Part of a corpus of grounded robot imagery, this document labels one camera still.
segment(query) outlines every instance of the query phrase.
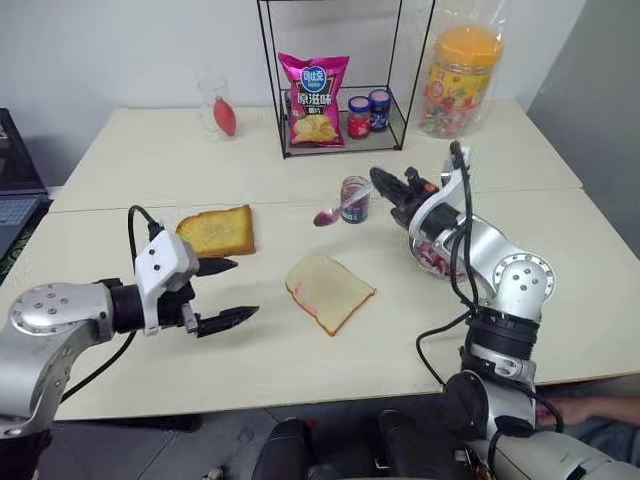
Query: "spoon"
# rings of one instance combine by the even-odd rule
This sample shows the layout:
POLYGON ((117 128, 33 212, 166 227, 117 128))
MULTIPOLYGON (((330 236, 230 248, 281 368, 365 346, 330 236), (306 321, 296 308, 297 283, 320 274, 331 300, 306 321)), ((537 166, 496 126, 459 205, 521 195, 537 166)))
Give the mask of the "spoon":
POLYGON ((336 223, 342 214, 342 211, 356 203, 358 200, 363 199, 367 195, 373 192, 373 183, 368 182, 366 185, 361 186, 358 190, 356 190, 353 195, 344 200, 340 206, 336 208, 330 208, 328 210, 321 211, 316 217, 313 219, 313 224, 316 227, 326 227, 327 225, 331 225, 336 223))

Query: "person's hand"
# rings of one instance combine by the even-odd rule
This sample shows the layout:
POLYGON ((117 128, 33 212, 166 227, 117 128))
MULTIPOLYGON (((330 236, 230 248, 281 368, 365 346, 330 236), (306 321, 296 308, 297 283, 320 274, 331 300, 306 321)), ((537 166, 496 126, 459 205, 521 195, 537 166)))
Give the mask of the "person's hand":
MULTIPOLYGON (((578 425, 592 417, 590 398, 549 398, 547 400, 560 412, 567 426, 578 425)), ((541 427, 555 425, 556 418, 540 403, 537 404, 536 414, 536 422, 541 427)))

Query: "black cable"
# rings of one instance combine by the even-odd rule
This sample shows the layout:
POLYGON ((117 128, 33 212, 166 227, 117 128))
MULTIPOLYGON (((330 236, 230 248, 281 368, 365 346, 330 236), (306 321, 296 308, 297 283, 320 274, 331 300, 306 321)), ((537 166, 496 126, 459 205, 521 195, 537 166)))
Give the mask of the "black cable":
POLYGON ((455 294, 460 298, 460 301, 466 305, 469 310, 474 310, 474 304, 469 297, 467 297, 460 287, 458 286, 458 251, 460 250, 460 243, 464 236, 465 230, 458 229, 454 233, 453 244, 451 246, 451 260, 449 262, 449 280, 451 282, 451 288, 455 294))
POLYGON ((454 159, 454 167, 459 168, 462 174, 462 185, 464 188, 464 209, 465 209, 465 221, 464 221, 464 266, 469 278, 469 284, 471 285, 472 311, 475 313, 478 306, 478 286, 476 284, 475 276, 473 275, 473 268, 471 267, 471 233, 473 229, 473 201, 471 198, 471 181, 469 179, 469 171, 467 170, 467 164, 464 161, 464 154, 462 153, 462 147, 460 142, 451 142, 449 146, 451 155, 454 159))
MULTIPOLYGON (((136 212, 140 213, 145 218, 145 220, 147 220, 148 226, 149 226, 150 236, 155 236, 154 235, 154 230, 156 230, 158 228, 160 228, 160 229, 162 228, 160 226, 160 224, 158 222, 156 222, 154 220, 154 218, 149 214, 149 212, 147 212, 141 206, 132 205, 129 208, 129 211, 127 212, 127 232, 128 232, 128 235, 129 235, 129 249, 131 250, 131 263, 133 264, 134 272, 135 272, 135 268, 136 268, 136 257, 138 256, 137 249, 136 249, 135 231, 133 229, 133 218, 134 218, 136 212)), ((91 383, 99 375, 101 375, 105 370, 107 370, 111 365, 113 365, 124 354, 124 352, 127 351, 127 349, 129 348, 129 346, 131 345, 131 342, 133 342, 133 339, 135 337, 136 337, 136 332, 135 331, 129 333, 129 335, 127 336, 127 339, 124 341, 122 346, 120 346, 120 348, 116 351, 116 353, 114 353, 100 367, 98 367, 96 370, 94 370, 93 373, 89 374, 87 377, 85 377, 83 380, 78 382, 72 388, 70 388, 69 390, 64 392, 64 394, 62 395, 62 399, 60 400, 60 403, 64 402, 69 397, 71 397, 72 395, 76 394, 79 390, 81 390, 82 388, 86 387, 89 383, 91 383)))
POLYGON ((456 317, 454 320, 452 320, 445 326, 426 331, 416 337, 416 350, 418 351, 418 356, 420 357, 420 360, 422 360, 422 363, 424 363, 427 369, 429 370, 429 372, 431 372, 431 375, 433 375, 433 378, 435 378, 436 381, 442 386, 444 386, 444 380, 442 380, 442 377, 440 377, 440 375, 438 375, 438 372, 436 372, 435 369, 431 366, 431 364, 429 363, 429 360, 427 360, 427 357, 422 352, 422 347, 420 346, 420 344, 422 343, 422 340, 424 340, 427 337, 430 337, 431 335, 437 335, 439 333, 450 330, 451 328, 455 327, 459 323, 466 320, 469 317, 469 315, 471 315, 471 311, 467 310, 462 315, 456 317))
POLYGON ((511 381, 511 380, 507 380, 506 378, 500 377, 497 374, 489 374, 488 376, 493 382, 497 383, 498 385, 502 385, 505 388, 513 388, 514 390, 518 390, 519 392, 524 393, 527 397, 529 397, 529 398, 535 400, 536 402, 541 403, 542 405, 544 405, 544 407, 547 410, 549 410, 551 415, 553 415, 555 420, 556 420, 555 431, 557 433, 564 432, 564 419, 562 418, 562 415, 560 414, 558 409, 556 407, 554 407, 553 404, 549 400, 547 400, 546 398, 544 398, 539 393, 534 392, 529 387, 527 387, 526 385, 523 385, 521 383, 514 382, 514 381, 511 381))
POLYGON ((495 477, 495 461, 496 461, 496 450, 498 449, 498 440, 502 433, 496 432, 489 440, 489 451, 487 452, 487 466, 489 467, 489 473, 495 477))

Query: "white table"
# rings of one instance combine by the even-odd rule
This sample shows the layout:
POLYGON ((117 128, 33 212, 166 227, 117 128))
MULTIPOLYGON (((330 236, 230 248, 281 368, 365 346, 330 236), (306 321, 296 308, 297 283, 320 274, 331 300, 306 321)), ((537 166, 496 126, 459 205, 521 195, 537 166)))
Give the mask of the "white table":
MULTIPOLYGON (((153 206, 290 202, 337 197, 371 166, 438 181, 449 142, 410 129, 401 152, 283 160, 272 109, 240 108, 240 130, 216 143, 197 110, 116 110, 53 204, 52 212, 153 206)), ((475 191, 579 188, 581 183, 512 100, 494 101, 484 127, 463 139, 477 150, 475 191)))
MULTIPOLYGON (((558 290, 544 309, 534 350, 537 379, 548 383, 637 371, 640 263, 586 195, 560 189, 474 197, 479 215, 556 270, 558 290)), ((171 227, 186 215, 219 207, 151 212, 171 227)), ((462 307, 447 282, 414 264, 406 234, 389 208, 376 200, 362 225, 317 229, 311 219, 318 205, 253 205, 257 253, 237 257, 237 269, 195 279, 194 307, 204 315, 237 305, 258 304, 261 310, 245 324, 204 339, 182 329, 136 338, 114 367, 62 405, 58 418, 180 414, 436 391, 413 342, 462 307), (307 255, 329 255, 377 288, 334 338, 284 289, 287 270, 307 255)), ((138 232, 142 238, 143 225, 138 232)), ((0 311, 35 284, 114 276, 131 282, 129 263, 125 210, 50 214, 0 289, 0 311)), ((444 376, 459 368, 457 347, 464 333, 459 327, 426 346, 444 376)), ((122 341, 86 351, 72 381, 101 364, 122 341)))

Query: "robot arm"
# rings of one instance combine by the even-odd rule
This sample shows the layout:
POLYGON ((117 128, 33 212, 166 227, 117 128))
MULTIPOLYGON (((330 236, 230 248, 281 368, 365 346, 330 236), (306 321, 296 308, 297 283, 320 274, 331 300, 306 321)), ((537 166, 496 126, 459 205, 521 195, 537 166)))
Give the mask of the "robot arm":
MULTIPOLYGON (((467 156, 452 153, 442 189, 414 168, 406 171, 406 184, 371 169, 373 184, 394 204, 391 215, 409 232, 412 251, 414 240, 426 238, 447 260, 456 255, 454 242, 468 221, 456 209, 464 198, 461 168, 467 167, 467 156)), ((467 441, 500 479, 638 478, 635 467, 578 440, 535 432, 535 399, 542 399, 535 393, 536 365, 530 358, 542 306, 555 290, 555 274, 544 259, 511 244, 482 218, 472 216, 471 221, 469 263, 481 291, 467 320, 462 371, 444 386, 449 430, 467 441)), ((457 258, 458 263, 465 260, 462 249, 457 258)))
POLYGON ((198 260, 191 246, 161 230, 135 260, 136 284, 51 283, 23 293, 0 332, 0 478, 30 479, 50 441, 48 429, 64 400, 73 363, 117 333, 185 327, 197 337, 232 328, 258 307, 237 307, 201 319, 191 310, 194 275, 235 267, 198 260))

